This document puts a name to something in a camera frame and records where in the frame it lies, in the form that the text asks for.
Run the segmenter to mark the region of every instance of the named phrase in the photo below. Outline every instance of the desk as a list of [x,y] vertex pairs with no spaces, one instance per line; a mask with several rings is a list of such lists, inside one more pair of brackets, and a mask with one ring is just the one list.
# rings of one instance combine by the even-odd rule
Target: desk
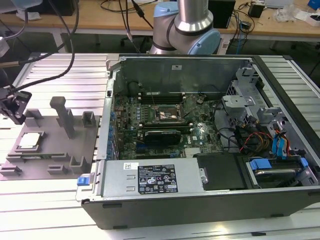
[[[237,9],[241,3],[248,0],[237,0],[235,8]],[[76,33],[78,34],[109,34],[109,35],[125,35],[126,31],[123,25],[121,14],[108,12],[100,8],[102,0],[80,0],[79,4],[79,25]],[[307,10],[308,0],[295,0],[296,6]],[[118,2],[110,4],[111,9],[119,9]],[[148,4],[143,7],[145,17],[153,24],[153,12],[155,4]],[[245,13],[248,12],[248,7],[242,9]],[[274,9],[266,9],[263,11],[260,18],[254,18],[255,28],[253,32],[248,35],[248,39],[253,40],[271,40],[271,41],[297,41],[297,42],[319,42],[320,29],[312,27],[304,21],[297,20],[296,22],[276,22],[273,20]],[[29,32],[46,32],[52,33],[57,46],[62,44],[62,33],[66,30],[55,15],[41,15],[42,19],[31,21],[26,27]],[[247,19],[243,14],[240,14],[242,20]],[[14,31],[20,29],[23,22],[19,20],[14,14],[1,14],[0,19],[7,25],[11,26]],[[72,28],[75,24],[76,16],[64,17],[67,25]],[[235,31],[235,19],[231,19],[229,28],[219,29],[221,33],[221,43],[218,48],[218,54],[226,54],[230,40],[232,39]],[[152,29],[140,18],[137,14],[129,14],[129,23],[131,33],[133,35],[146,35],[153,34]]]

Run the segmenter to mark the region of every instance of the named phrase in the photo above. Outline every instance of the motherboard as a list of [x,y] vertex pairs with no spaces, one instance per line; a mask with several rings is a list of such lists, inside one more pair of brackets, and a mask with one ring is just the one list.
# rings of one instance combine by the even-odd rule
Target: motherboard
[[213,104],[198,94],[115,96],[119,159],[192,158],[223,151]]

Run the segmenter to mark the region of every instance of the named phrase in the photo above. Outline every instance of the power supply label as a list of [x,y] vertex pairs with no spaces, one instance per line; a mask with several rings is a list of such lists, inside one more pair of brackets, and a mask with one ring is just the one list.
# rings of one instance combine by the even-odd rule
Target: power supply label
[[175,165],[139,166],[138,192],[140,194],[177,193]]

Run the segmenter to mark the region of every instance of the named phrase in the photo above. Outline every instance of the cable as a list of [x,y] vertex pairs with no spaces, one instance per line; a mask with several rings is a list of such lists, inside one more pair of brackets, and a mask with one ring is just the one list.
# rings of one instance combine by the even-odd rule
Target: cable
[[[44,83],[44,82],[48,82],[48,81],[51,81],[51,80],[54,80],[54,79],[58,79],[58,78],[61,78],[63,77],[64,75],[66,75],[70,69],[72,68],[74,62],[75,62],[75,56],[76,56],[76,53],[75,53],[75,49],[74,49],[74,45],[73,45],[73,42],[72,42],[72,39],[71,39],[71,33],[70,33],[70,30],[64,20],[64,18],[61,16],[60,12],[58,11],[58,9],[56,8],[56,6],[53,4],[52,0],[48,0],[48,2],[50,3],[51,7],[53,8],[53,10],[55,11],[55,13],[58,15],[58,17],[60,18],[60,20],[62,21],[69,37],[70,37],[70,45],[71,45],[71,51],[72,51],[72,57],[71,57],[71,61],[70,61],[70,64],[69,66],[67,67],[67,69],[60,73],[59,75],[56,75],[56,76],[52,76],[52,77],[47,77],[47,78],[44,78],[44,79],[41,79],[41,80],[37,80],[37,81],[33,81],[33,82],[30,82],[30,83],[27,83],[25,85],[22,85],[22,86],[19,86],[19,87],[16,87],[13,92],[17,92],[17,91],[20,91],[22,89],[25,89],[25,88],[28,88],[30,86],[33,86],[33,85],[36,85],[36,84],[41,84],[41,83]],[[79,15],[79,5],[78,5],[78,1],[77,0],[74,0],[74,3],[75,3],[75,7],[77,9],[77,15]]]
[[[11,28],[8,27],[8,25],[6,25],[1,19],[0,19],[0,23],[3,24],[3,26],[6,27],[6,29],[8,29],[12,34],[15,34]],[[29,51],[29,53],[32,53],[32,51],[30,50],[29,47],[27,47],[27,45],[17,36],[16,39],[18,39],[18,41]]]
[[129,26],[129,14],[128,14],[128,0],[125,0],[125,20],[126,20],[126,26],[127,30],[130,33],[130,26]]
[[142,19],[150,26],[150,28],[154,29],[154,26],[152,26],[151,23],[145,17],[143,17]]
[[[76,17],[75,17],[74,28],[73,28],[71,34],[68,35],[68,38],[60,46],[58,46],[56,48],[56,52],[58,52],[60,49],[62,49],[66,45],[67,42],[71,41],[72,37],[75,35],[76,30],[78,29],[79,15],[80,15],[80,13],[79,13],[79,3],[78,3],[78,0],[74,0],[74,1],[76,2],[76,4],[75,4]],[[49,53],[47,53],[45,55],[37,56],[37,57],[29,59],[29,60],[19,61],[19,65],[21,66],[21,65],[25,65],[25,64],[34,63],[34,62],[37,62],[39,60],[45,59],[45,58],[47,58],[47,57],[49,57],[49,56],[51,56],[53,54],[54,54],[54,52],[49,52]]]
[[239,5],[238,9],[242,10],[244,7],[250,7],[251,3],[252,3],[252,1],[247,1],[245,3],[242,3]]
[[313,74],[314,73],[314,71],[316,70],[316,68],[317,68],[317,66],[320,64],[320,61],[318,61],[315,65],[314,65],[314,67],[312,68],[312,70],[311,70],[311,72],[309,73],[309,77],[311,76],[311,74]]
[[140,54],[139,48],[137,48],[137,46],[135,45],[134,40],[133,40],[132,35],[131,35],[131,32],[130,32],[129,21],[128,21],[128,13],[127,13],[128,12],[128,1],[127,0],[125,1],[125,3],[126,3],[125,4],[125,6],[126,6],[125,13],[126,13],[127,22],[125,20],[124,11],[122,9],[121,1],[118,0],[118,3],[119,3],[119,7],[121,9],[121,16],[122,16],[124,28],[126,30],[126,35],[128,36],[128,39],[130,40],[130,42],[133,44],[136,52]]
[[[158,0],[153,0],[153,1],[150,1],[150,2],[146,2],[146,3],[140,4],[139,7],[143,7],[143,6],[145,6],[145,5],[152,4],[152,3],[155,3],[155,2],[157,2],[157,1],[158,1]],[[108,4],[108,7],[103,6],[103,4],[105,4],[105,3],[109,3],[109,4]],[[105,0],[105,1],[103,1],[102,3],[100,3],[100,8],[102,8],[103,10],[112,12],[112,13],[116,13],[116,14],[121,14],[121,13],[124,12],[123,10],[121,11],[121,10],[118,10],[118,9],[116,9],[116,10],[110,9],[110,8],[109,8],[109,5],[110,5],[110,0]],[[128,12],[129,12],[130,14],[134,13],[134,12],[135,12],[135,8],[134,8],[134,7],[128,8]]]
[[[251,28],[251,29],[249,29],[249,30],[244,30],[243,28],[241,28],[241,25],[240,25],[240,24],[241,24],[241,20],[240,20],[239,13],[242,13],[242,14],[246,15],[248,18],[251,19],[251,21],[252,21],[252,28]],[[230,46],[235,46],[235,45],[233,45],[232,43],[235,41],[236,35],[237,35],[238,41],[240,41],[240,40],[239,40],[239,34],[244,33],[245,36],[244,36],[244,42],[243,42],[243,44],[240,44],[240,45],[239,45],[239,43],[238,43],[238,45],[235,46],[235,47],[238,47],[238,46],[239,46],[239,47],[243,48],[244,45],[247,43],[248,34],[251,33],[251,32],[255,29],[256,23],[255,23],[254,19],[253,19],[251,16],[249,16],[247,13],[245,13],[245,12],[243,12],[243,11],[241,11],[241,10],[233,10],[232,16],[235,18],[235,21],[236,21],[236,30],[235,30],[235,33],[234,33],[232,39],[230,40],[230,44],[229,44],[229,45],[230,45]]]
[[136,11],[136,13],[138,14],[138,16],[140,18],[142,18],[152,29],[154,29],[154,27],[151,25],[151,23],[146,19],[145,17],[145,13],[144,11],[141,9],[141,7],[135,2],[135,0],[131,0],[133,7]]
[[26,28],[26,25],[28,24],[28,21],[29,21],[29,15],[28,15],[28,10],[27,9],[24,10],[23,12],[24,12],[24,25],[23,25],[23,27],[16,34],[4,37],[4,40],[14,39],[16,37],[19,37],[24,32],[24,30]]
[[239,50],[240,50],[240,42],[241,42],[241,35],[242,35],[241,29],[242,29],[242,27],[241,27],[241,23],[240,23],[240,39],[238,39],[238,47],[236,48],[236,52],[235,52],[236,55],[239,54]]

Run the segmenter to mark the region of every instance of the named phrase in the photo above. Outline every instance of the white cable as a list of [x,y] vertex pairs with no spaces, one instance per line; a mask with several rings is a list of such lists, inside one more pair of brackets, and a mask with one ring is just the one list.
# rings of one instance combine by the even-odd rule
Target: white cable
[[28,23],[28,21],[29,21],[29,16],[28,16],[28,10],[27,10],[27,9],[24,10],[23,12],[24,12],[24,25],[23,25],[23,27],[21,28],[21,30],[18,31],[18,32],[17,32],[16,34],[14,34],[14,35],[4,37],[4,40],[14,39],[14,38],[16,38],[16,37],[19,37],[19,36],[24,32],[24,30],[25,30],[25,28],[26,28],[26,25],[27,25],[27,23]]

